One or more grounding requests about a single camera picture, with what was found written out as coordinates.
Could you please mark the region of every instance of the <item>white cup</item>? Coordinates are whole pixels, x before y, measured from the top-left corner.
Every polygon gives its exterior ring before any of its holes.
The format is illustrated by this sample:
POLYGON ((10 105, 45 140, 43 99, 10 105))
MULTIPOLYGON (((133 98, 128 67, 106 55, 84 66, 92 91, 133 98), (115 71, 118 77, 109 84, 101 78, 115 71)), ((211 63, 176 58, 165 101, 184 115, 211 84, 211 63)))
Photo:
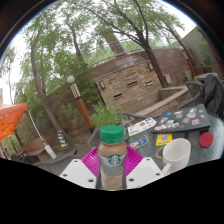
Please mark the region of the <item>white cup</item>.
POLYGON ((169 142, 163 149, 162 170, 164 176, 174 173, 187 166, 190 158, 191 143, 184 138, 177 138, 169 142))

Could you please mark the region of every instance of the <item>orange umbrella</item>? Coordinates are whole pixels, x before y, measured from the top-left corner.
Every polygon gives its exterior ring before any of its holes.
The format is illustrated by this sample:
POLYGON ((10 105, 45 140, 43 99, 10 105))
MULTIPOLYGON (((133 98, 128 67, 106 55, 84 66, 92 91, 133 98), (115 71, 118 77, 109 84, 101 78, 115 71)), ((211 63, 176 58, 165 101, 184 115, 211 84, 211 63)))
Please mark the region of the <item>orange umbrella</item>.
POLYGON ((13 134, 27 110, 27 103, 7 105, 0 101, 0 141, 13 134))

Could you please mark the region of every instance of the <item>stone wall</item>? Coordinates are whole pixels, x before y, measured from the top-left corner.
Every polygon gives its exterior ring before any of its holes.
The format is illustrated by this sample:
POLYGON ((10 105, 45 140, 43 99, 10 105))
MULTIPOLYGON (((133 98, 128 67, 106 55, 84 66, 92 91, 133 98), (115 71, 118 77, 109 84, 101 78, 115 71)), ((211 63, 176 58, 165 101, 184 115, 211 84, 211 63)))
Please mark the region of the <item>stone wall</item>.
MULTIPOLYGON (((167 85, 167 87, 175 87, 183 84, 183 72, 189 70, 189 67, 181 51, 178 48, 163 48, 154 49, 153 52, 160 65, 162 74, 170 75, 172 83, 167 85)), ((113 74, 122 69, 127 69, 142 62, 150 63, 145 51, 110 60, 96 66, 92 70, 95 74, 93 80, 103 77, 104 75, 113 74)))
MULTIPOLYGON (((167 87, 183 84, 183 72, 188 70, 188 64, 176 48, 156 49, 155 56, 158 60, 163 75, 170 75, 172 83, 167 87)), ((93 69, 93 80, 105 102, 106 96, 124 112, 135 113, 149 107, 159 100, 162 88, 155 70, 150 70, 150 60, 145 52, 123 56, 99 65, 93 69), (105 89, 100 87, 103 81, 105 89)))
POLYGON ((110 73, 95 81, 104 101, 111 100, 125 112, 134 113, 160 99, 161 84, 147 63, 110 73), (104 82, 105 89, 101 89, 99 81, 104 82))

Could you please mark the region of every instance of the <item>tree trunk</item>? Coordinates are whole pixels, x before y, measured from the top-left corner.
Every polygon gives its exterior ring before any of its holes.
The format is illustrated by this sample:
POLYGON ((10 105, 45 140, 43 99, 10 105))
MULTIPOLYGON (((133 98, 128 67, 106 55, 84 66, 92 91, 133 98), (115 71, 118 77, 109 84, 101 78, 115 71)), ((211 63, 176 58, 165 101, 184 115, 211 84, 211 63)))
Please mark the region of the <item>tree trunk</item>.
POLYGON ((152 48, 149 45, 145 46, 145 52, 146 52, 148 58, 152 62, 153 68, 154 68, 154 70, 155 70, 155 72, 156 72, 156 74, 157 74, 157 76, 159 78, 159 81, 161 83, 162 88, 166 88, 168 86, 167 82, 165 80, 165 77, 162 74, 162 71, 161 71, 161 69, 159 67, 159 64, 158 64, 157 59, 156 59, 156 57, 154 55, 154 52, 153 52, 152 48))
POLYGON ((15 129, 14 133, 15 133, 15 136, 17 138, 17 141, 19 142, 20 146, 22 147, 23 146, 23 143, 22 143, 22 141, 21 141, 21 139, 20 139, 20 137, 18 135, 17 129, 15 129))
POLYGON ((76 32, 75 32, 75 29, 74 28, 70 28, 72 30, 72 36, 73 36, 73 43, 74 43, 74 46, 75 46, 75 51, 76 51, 76 56, 77 58, 82 58, 82 53, 81 53, 81 50, 79 48, 79 45, 78 45, 78 42, 77 42, 77 35, 76 35, 76 32))
POLYGON ((36 69, 36 64, 35 64, 35 58, 34 58, 34 45, 32 45, 31 43, 31 64, 32 64, 32 70, 33 70, 33 75, 34 75, 34 80, 35 80, 35 84, 37 87, 37 92, 39 94, 40 100, 53 124, 53 126, 55 127, 55 129, 57 131, 61 131, 62 135, 64 136, 64 138, 68 141, 68 143, 72 144, 73 143, 73 139, 61 128, 60 124, 58 123, 58 121, 55 119, 54 114, 52 113, 52 110, 47 102, 47 98, 44 97, 43 95, 43 91, 40 85, 40 81, 38 79, 38 73, 37 73, 37 69, 36 69))

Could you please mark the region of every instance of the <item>yellow object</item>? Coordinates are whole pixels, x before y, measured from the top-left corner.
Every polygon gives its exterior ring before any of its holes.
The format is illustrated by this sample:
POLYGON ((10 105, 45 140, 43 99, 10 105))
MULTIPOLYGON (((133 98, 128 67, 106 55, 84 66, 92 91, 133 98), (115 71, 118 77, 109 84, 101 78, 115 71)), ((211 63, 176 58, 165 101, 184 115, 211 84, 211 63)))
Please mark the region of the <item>yellow object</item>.
POLYGON ((68 143, 65 141, 63 135, 60 132, 58 132, 58 140, 59 140, 62 148, 68 146, 68 143))
POLYGON ((166 145, 172 141, 172 134, 161 134, 157 136, 156 145, 166 145))

